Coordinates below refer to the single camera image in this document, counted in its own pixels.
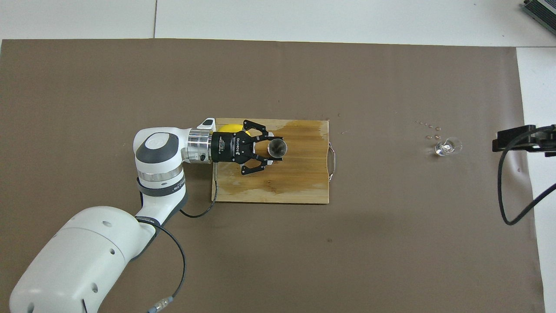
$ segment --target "metal handle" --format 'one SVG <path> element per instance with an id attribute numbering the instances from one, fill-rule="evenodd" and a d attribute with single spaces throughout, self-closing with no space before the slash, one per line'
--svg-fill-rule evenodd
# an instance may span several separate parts
<path id="1" fill-rule="evenodd" d="M 332 175 L 334 175 L 334 172 L 336 171 L 336 151 L 334 150 L 334 148 L 332 148 L 331 142 L 328 142 L 328 150 L 332 152 L 332 164 L 334 165 L 334 167 L 332 167 L 332 173 L 328 175 L 328 181 L 331 181 Z"/>

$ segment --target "cable connector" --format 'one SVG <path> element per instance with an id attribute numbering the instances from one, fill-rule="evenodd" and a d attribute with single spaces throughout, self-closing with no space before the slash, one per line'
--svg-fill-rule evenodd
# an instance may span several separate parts
<path id="1" fill-rule="evenodd" d="M 165 307 L 167 307 L 170 302 L 173 301 L 173 297 L 170 296 L 168 298 L 164 298 L 162 300 L 160 300 L 159 302 L 155 303 L 155 305 L 152 306 L 152 308 L 150 308 L 147 313 L 158 313 L 160 311 L 162 311 Z"/>

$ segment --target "yellow object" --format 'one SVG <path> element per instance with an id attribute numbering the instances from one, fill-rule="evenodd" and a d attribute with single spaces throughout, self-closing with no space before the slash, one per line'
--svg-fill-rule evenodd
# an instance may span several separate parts
<path id="1" fill-rule="evenodd" d="M 241 124 L 226 124 L 218 129 L 221 133 L 237 133 L 243 129 L 243 125 Z"/>

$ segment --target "thin cable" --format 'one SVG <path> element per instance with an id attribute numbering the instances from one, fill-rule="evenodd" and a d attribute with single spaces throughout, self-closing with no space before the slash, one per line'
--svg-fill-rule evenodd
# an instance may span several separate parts
<path id="1" fill-rule="evenodd" d="M 153 227 L 155 227 L 155 228 L 158 228 L 158 229 L 160 229 L 161 231 L 165 232 L 168 236 L 170 236 L 170 238 L 172 238 L 172 240 L 176 243 L 177 247 L 180 249 L 181 257 L 182 257 L 182 259 L 183 259 L 183 271 L 182 271 L 182 273 L 181 273 L 181 281 L 180 281 L 180 284 L 179 284 L 178 287 L 176 288 L 176 291 L 174 291 L 174 293 L 172 294 L 172 298 L 175 298 L 176 295 L 177 295 L 177 293 L 178 293 L 179 290 L 181 289 L 181 286 L 183 286 L 183 282 L 184 282 L 184 280 L 185 280 L 185 271 L 186 271 L 186 268 L 187 268 L 186 260 L 185 260 L 185 253 L 183 252 L 183 249 L 181 248 L 181 244 L 177 241 L 176 237 L 174 237 L 174 236 L 173 236 L 169 231 L 167 231 L 164 227 L 162 227 L 162 226 L 160 226 L 160 225 L 157 225 L 157 224 L 154 224 L 153 222 L 148 221 L 148 220 L 145 220 L 145 219 L 140 219 L 140 218 L 138 218 L 137 221 L 140 222 L 140 223 L 149 224 L 149 225 L 151 225 L 151 226 L 153 226 Z"/>
<path id="2" fill-rule="evenodd" d="M 189 214 L 185 213 L 185 212 L 184 212 L 183 210 L 181 210 L 181 209 L 180 209 L 180 212 L 181 212 L 183 215 L 185 215 L 185 216 L 187 216 L 187 217 L 191 217 L 191 218 L 198 218 L 198 217 L 201 217 L 201 216 L 205 215 L 206 213 L 208 213 L 208 212 L 212 209 L 212 207 L 214 206 L 214 204 L 216 203 L 216 197 L 218 196 L 218 183 L 216 182 L 216 180 L 214 181 L 214 186 L 215 186 L 215 189 L 214 189 L 214 198 L 212 199 L 212 203 L 210 204 L 210 206 L 208 207 L 208 209 L 206 209 L 203 213 L 201 213 L 201 214 L 199 214 L 199 215 L 189 215 Z"/>
<path id="3" fill-rule="evenodd" d="M 527 213 L 529 213 L 529 211 L 531 211 L 531 209 L 533 209 L 534 206 L 537 205 L 537 203 L 539 203 L 542 199 L 544 199 L 546 196 L 548 196 L 551 192 L 553 192 L 556 189 L 556 183 L 553 184 L 552 186 L 548 187 L 547 190 L 543 191 L 533 201 L 531 201 L 531 203 L 529 203 L 523 209 L 523 211 L 521 211 L 521 213 L 518 214 L 518 216 L 516 218 L 509 221 L 508 218 L 506 217 L 506 212 L 504 211 L 504 203 L 502 202 L 502 165 L 504 164 L 504 159 L 506 158 L 506 154 L 510 150 L 512 150 L 515 147 L 515 145 L 517 145 L 517 143 L 520 142 L 525 137 L 527 137 L 529 135 L 532 135 L 532 134 L 539 133 L 541 131 L 546 131 L 546 130 L 551 131 L 551 130 L 554 130 L 554 128 L 555 128 L 554 125 L 550 125 L 550 126 L 544 126 L 544 127 L 540 127 L 540 128 L 522 133 L 522 134 L 516 136 L 512 141 L 510 141 L 508 143 L 508 145 L 506 146 L 506 148 L 504 149 L 504 151 L 502 151 L 502 155 L 500 156 L 500 162 L 498 163 L 498 205 L 500 206 L 500 213 L 502 214 L 502 219 L 504 220 L 504 223 L 506 223 L 507 225 L 511 226 L 511 225 L 515 225 L 517 222 L 519 222 Z"/>

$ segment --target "brown paper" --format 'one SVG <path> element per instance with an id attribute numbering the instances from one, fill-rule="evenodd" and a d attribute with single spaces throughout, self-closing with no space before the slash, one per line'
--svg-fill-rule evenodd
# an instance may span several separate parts
<path id="1" fill-rule="evenodd" d="M 173 217 L 188 271 L 165 312 L 544 311 L 533 214 L 502 222 L 490 151 L 496 131 L 523 124 L 514 48 L 4 40 L 0 103 L 3 312 L 74 214 L 139 210 L 138 130 L 208 116 L 329 119 L 330 204 L 218 203 Z M 434 135 L 459 137 L 463 151 L 433 156 Z M 185 168 L 185 210 L 200 213 L 211 166 Z M 524 154 L 505 169 L 515 216 L 532 198 Z M 159 236 L 100 312 L 145 311 L 173 292 L 180 263 Z"/>

